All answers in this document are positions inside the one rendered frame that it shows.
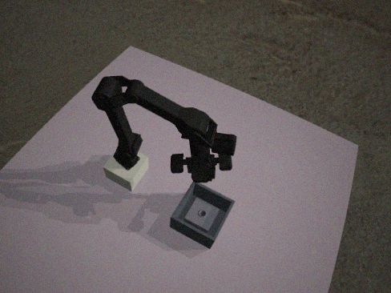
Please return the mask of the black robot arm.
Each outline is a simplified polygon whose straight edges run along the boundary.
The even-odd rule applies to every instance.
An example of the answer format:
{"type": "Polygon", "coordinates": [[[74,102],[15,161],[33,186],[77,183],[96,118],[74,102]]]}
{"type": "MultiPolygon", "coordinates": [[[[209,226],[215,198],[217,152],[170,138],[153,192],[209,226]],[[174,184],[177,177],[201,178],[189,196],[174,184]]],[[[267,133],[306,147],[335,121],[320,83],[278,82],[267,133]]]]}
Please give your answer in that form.
{"type": "MultiPolygon", "coordinates": [[[[208,114],[195,107],[183,107],[144,86],[139,80],[104,76],[91,98],[110,119],[119,138],[113,158],[127,171],[140,160],[137,154],[143,142],[141,134],[133,133],[127,121],[123,105],[128,103],[135,103],[173,123],[182,134],[181,138],[189,139],[190,149],[195,154],[204,154],[209,148],[212,153],[235,154],[236,135],[217,133],[218,124],[208,114]],[[121,86],[127,87],[125,93],[121,86]]],[[[192,158],[191,179],[194,183],[211,182],[215,177],[216,169],[212,168],[209,158],[192,158]]]]}

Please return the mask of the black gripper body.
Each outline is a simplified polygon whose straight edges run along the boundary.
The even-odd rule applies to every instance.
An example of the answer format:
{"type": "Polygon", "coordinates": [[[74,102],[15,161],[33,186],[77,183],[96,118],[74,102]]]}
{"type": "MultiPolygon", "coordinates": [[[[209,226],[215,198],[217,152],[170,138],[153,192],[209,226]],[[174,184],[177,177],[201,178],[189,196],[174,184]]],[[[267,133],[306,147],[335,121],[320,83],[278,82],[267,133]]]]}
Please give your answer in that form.
{"type": "Polygon", "coordinates": [[[189,171],[191,171],[191,160],[192,158],[197,158],[198,160],[204,160],[204,158],[209,158],[212,164],[212,168],[215,168],[217,163],[220,164],[221,171],[230,171],[232,169],[232,156],[231,155],[222,155],[218,154],[219,158],[215,158],[215,155],[210,155],[209,150],[201,155],[195,154],[191,151],[191,157],[183,159],[183,154],[173,154],[171,156],[171,172],[173,174],[182,173],[183,165],[187,165],[189,171]]]}

